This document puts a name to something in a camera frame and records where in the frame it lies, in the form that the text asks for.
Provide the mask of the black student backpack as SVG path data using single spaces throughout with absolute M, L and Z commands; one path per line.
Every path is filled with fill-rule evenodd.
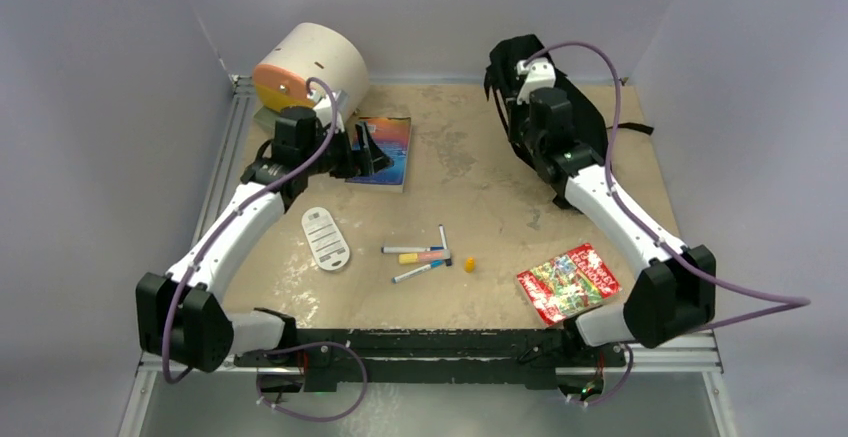
M 498 42 L 489 53 L 484 92 L 492 99 L 515 155 L 555 192 L 553 203 L 572 206 L 566 184 L 584 169 L 601 173 L 601 186 L 623 198 L 611 172 L 611 141 L 621 128 L 652 135 L 654 128 L 623 123 L 621 80 L 613 71 L 615 114 L 607 123 L 597 107 L 553 63 L 534 34 Z

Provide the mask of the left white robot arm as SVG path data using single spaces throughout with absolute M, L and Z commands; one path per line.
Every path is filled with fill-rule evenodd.
M 364 123 L 348 129 L 324 106 L 260 108 L 256 119 L 273 134 L 257 149 L 225 210 L 195 246 L 164 274 L 146 273 L 135 290 L 143 351 L 162 359 L 162 373 L 177 383 L 185 372 L 212 372 L 230 355 L 260 352 L 272 365 L 297 356 L 294 320 L 256 308 L 227 313 L 224 295 L 261 237 L 307 189 L 313 175 L 371 176 L 393 164 Z

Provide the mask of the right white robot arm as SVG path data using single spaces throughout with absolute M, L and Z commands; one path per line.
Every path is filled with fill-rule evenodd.
M 556 193 L 599 227 L 635 274 L 626 300 L 577 317 L 561 349 L 576 364 L 601 345 L 635 342 L 655 348 L 695 331 L 715 315 L 716 259 L 705 246 L 690 247 L 652 219 L 609 175 L 601 157 L 577 138 L 565 91 L 540 88 L 516 102 L 527 119 L 518 127 L 532 165 Z

